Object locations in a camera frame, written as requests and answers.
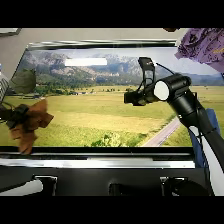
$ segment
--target rocky mountain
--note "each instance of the rocky mountain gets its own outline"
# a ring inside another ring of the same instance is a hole
[[[95,54],[91,57],[106,58],[107,66],[66,67],[69,57],[59,51],[31,51],[23,55],[18,71],[35,69],[37,81],[41,83],[56,82],[63,85],[77,83],[115,85],[138,85],[142,81],[142,70],[137,57],[112,54]],[[156,67],[157,79],[169,76],[170,72]],[[221,75],[183,74],[192,79],[193,85],[224,85]]]

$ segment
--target white circle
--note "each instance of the white circle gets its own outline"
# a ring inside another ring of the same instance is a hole
[[[154,88],[154,95],[156,97],[158,97],[160,100],[167,100],[169,95],[170,95],[170,91],[168,86],[166,85],[165,82],[163,81],[158,81],[155,85]]]

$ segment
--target display screen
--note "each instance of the display screen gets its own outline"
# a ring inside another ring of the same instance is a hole
[[[198,93],[205,108],[215,110],[223,132],[222,75],[208,65],[176,59],[176,51],[176,47],[26,51],[14,77],[33,69],[36,87],[27,94],[16,93],[23,84],[15,79],[15,90],[8,90],[4,102],[33,105],[47,99],[48,113],[54,119],[36,131],[35,146],[192,146],[188,131],[166,102],[143,107],[124,104],[124,93],[136,90],[142,81],[139,57],[150,57],[192,79],[191,90]],[[157,80],[169,75],[156,66]],[[0,132],[0,146],[18,145],[5,124],[0,125]]]

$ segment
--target patterned fabric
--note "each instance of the patterned fabric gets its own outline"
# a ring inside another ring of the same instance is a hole
[[[175,56],[205,63],[224,72],[224,28],[190,28]]]

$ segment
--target green field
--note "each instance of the green field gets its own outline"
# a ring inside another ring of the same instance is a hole
[[[145,107],[124,104],[127,87],[103,92],[110,87],[94,87],[96,94],[47,97],[48,112],[54,119],[46,129],[38,129],[36,146],[91,146],[105,134],[117,133],[127,146],[138,146],[157,133],[174,115],[172,109],[159,102]],[[14,106],[32,105],[38,100],[6,97]],[[0,125],[0,145],[17,145],[8,128]]]
[[[194,86],[191,91],[197,92],[201,104],[205,108],[214,109],[221,134],[224,134],[224,87],[219,86]],[[181,125],[168,139],[163,146],[192,146],[187,129]]]

